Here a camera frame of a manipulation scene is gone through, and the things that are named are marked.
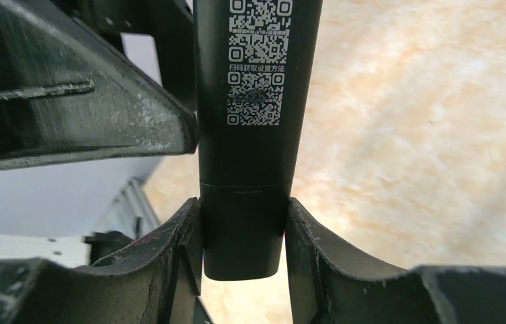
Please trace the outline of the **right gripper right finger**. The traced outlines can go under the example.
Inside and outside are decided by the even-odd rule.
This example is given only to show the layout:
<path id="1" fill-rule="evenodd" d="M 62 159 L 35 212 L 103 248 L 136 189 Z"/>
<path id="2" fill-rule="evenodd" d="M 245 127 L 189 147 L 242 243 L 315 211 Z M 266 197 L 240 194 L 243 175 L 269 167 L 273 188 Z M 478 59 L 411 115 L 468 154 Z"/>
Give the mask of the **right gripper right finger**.
<path id="1" fill-rule="evenodd" d="M 403 269 L 348 243 L 296 199 L 285 240 L 295 323 L 506 323 L 506 267 Z"/>

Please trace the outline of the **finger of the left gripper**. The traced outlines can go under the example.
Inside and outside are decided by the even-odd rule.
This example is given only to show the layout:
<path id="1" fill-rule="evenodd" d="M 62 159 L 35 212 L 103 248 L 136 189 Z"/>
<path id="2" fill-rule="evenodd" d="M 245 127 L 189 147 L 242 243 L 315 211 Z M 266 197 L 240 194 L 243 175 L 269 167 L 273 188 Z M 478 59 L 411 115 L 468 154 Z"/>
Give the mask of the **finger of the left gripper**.
<path id="1" fill-rule="evenodd" d="M 185 155 L 198 143 L 184 1 L 0 1 L 0 170 Z"/>

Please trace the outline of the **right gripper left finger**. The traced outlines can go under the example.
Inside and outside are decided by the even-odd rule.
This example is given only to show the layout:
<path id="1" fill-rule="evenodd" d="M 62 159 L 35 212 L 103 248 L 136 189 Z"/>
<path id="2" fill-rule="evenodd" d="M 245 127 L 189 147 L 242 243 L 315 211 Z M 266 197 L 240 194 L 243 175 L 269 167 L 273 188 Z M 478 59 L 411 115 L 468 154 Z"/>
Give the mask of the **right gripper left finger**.
<path id="1" fill-rule="evenodd" d="M 201 287 L 200 203 L 90 266 L 0 259 L 0 323 L 192 323 Z"/>

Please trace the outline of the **black remote control with buttons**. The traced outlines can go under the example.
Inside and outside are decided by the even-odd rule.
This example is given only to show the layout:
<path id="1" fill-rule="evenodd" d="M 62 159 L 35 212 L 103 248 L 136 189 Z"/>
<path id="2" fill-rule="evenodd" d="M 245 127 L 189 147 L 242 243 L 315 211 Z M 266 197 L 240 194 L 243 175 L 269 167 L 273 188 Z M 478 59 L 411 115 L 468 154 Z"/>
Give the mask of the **black remote control with buttons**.
<path id="1" fill-rule="evenodd" d="M 323 3 L 193 5 L 204 272 L 274 275 Z"/>

